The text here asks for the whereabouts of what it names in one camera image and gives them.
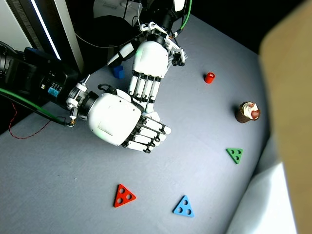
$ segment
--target white light strip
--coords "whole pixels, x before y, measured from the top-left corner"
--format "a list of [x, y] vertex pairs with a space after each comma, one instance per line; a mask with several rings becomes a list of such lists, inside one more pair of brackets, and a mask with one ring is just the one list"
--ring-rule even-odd
[[40, 20], [40, 23], [41, 23], [41, 25], [42, 25], [42, 27], [43, 27], [43, 29], [44, 29], [44, 31], [45, 31], [45, 34], [47, 35], [47, 37], [48, 37], [48, 39], [49, 39], [49, 42], [50, 42], [50, 44], [51, 44], [51, 46], [52, 46], [52, 48], [53, 48], [53, 50], [54, 50], [55, 55], [56, 55], [57, 58], [60, 60], [60, 56], [59, 56], [59, 54], [58, 54], [58, 51], [57, 51], [57, 49], [56, 49], [56, 47], [55, 47], [55, 45], [54, 45], [54, 43], [53, 43], [53, 41], [52, 41], [52, 38], [50, 37], [50, 34], [49, 34], [49, 32], [48, 32], [47, 27], [45, 26], [45, 24], [44, 24], [44, 22], [43, 22], [43, 19], [42, 19], [42, 17], [41, 17], [40, 11], [39, 11], [39, 9], [38, 9], [38, 7], [37, 7], [37, 5], [36, 5], [35, 0], [31, 0], [31, 3], [32, 3], [32, 5], [33, 5], [33, 7], [34, 7], [34, 9], [35, 9], [35, 12], [36, 12], [36, 14], [37, 14], [37, 16], [38, 16], [38, 18], [39, 18], [39, 20]]

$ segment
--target green triangle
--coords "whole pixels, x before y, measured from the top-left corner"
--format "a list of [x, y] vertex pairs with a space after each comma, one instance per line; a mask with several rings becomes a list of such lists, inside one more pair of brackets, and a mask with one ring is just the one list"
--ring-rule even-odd
[[229, 155], [231, 156], [231, 158], [233, 159], [233, 161], [236, 164], [239, 164], [240, 162], [240, 158], [242, 157], [243, 154], [243, 150], [242, 149], [226, 149], [226, 151], [229, 153]]

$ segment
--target whipped cream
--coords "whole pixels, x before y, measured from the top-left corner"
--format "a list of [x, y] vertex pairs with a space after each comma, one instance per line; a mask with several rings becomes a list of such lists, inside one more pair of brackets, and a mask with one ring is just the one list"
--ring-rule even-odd
[[257, 107], [257, 104], [249, 101], [249, 102], [246, 102], [244, 105], [243, 105], [243, 113], [244, 113], [244, 116], [250, 118], [250, 119], [253, 119], [252, 117], [252, 111], [257, 111], [258, 110], [258, 107]]

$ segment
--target table surface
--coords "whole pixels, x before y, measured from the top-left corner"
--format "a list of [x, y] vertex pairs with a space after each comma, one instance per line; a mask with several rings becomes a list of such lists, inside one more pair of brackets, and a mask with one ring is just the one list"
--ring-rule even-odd
[[[194, 16], [178, 37], [187, 54], [172, 67], [155, 109], [172, 133], [151, 154], [110, 145], [78, 121], [74, 128], [50, 123], [38, 135], [18, 140], [0, 135], [0, 233], [2, 234], [221, 234], [250, 181], [269, 133], [267, 100], [258, 55]], [[127, 91], [126, 78], [104, 67], [88, 87], [109, 83]], [[204, 74], [214, 72], [212, 84]], [[255, 101], [258, 121], [238, 123], [234, 108]], [[56, 116], [67, 111], [48, 103]], [[19, 136], [46, 119], [32, 114], [12, 128]], [[226, 148], [242, 148], [236, 165]], [[118, 184], [136, 200], [114, 208]], [[173, 214], [187, 195], [194, 218]]]

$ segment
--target triangle block with holes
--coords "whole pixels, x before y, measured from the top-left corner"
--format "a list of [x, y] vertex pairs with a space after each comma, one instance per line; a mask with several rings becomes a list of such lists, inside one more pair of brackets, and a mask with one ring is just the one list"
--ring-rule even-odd
[[136, 196], [122, 184], [118, 185], [114, 207], [121, 206], [136, 199]]
[[175, 209], [173, 210], [174, 214], [176, 215], [183, 215], [187, 217], [194, 217], [194, 212], [191, 208], [190, 201], [188, 197], [185, 195], [177, 204]]
[[226, 151], [229, 153], [229, 155], [231, 156], [231, 158], [233, 159], [233, 161], [236, 164], [239, 164], [240, 159], [242, 157], [243, 154], [243, 150], [242, 149], [226, 149]]

